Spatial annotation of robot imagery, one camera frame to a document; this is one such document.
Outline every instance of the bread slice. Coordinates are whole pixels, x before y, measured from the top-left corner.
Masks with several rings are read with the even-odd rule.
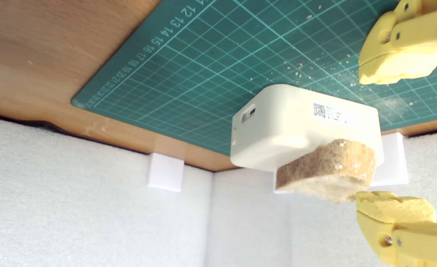
[[[337,139],[317,147],[276,173],[276,189],[296,191],[335,202],[355,200],[375,173],[375,153],[366,145]]]

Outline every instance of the screw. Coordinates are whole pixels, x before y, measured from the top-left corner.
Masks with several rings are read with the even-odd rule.
[[[389,237],[388,235],[385,237],[385,241],[390,245],[393,244],[393,240],[391,240],[391,237]]]

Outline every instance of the qr code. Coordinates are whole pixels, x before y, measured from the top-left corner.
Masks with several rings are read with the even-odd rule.
[[[314,116],[325,119],[325,106],[314,103]]]

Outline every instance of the ruler numbers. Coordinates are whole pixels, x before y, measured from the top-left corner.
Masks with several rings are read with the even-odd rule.
[[[161,29],[157,36],[151,39],[149,44],[146,44],[139,52],[134,55],[133,59],[130,59],[110,80],[102,87],[95,95],[93,95],[87,103],[85,103],[86,108],[91,108],[100,99],[102,99],[107,93],[115,88],[121,81],[123,81],[128,75],[133,71],[136,71],[140,67],[141,63],[144,62],[149,56],[158,51],[166,41],[177,34],[181,27],[183,27],[187,22],[189,22],[194,15],[197,14],[197,9],[194,6],[203,7],[208,4],[208,0],[195,0],[195,5],[186,5],[181,9],[180,15],[173,17],[167,26]]]

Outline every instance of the label sticker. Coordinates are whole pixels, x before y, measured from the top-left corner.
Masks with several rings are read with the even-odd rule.
[[[335,121],[338,123],[349,123],[349,116],[344,114],[341,110],[333,108],[321,103],[314,103],[313,114],[316,117]]]

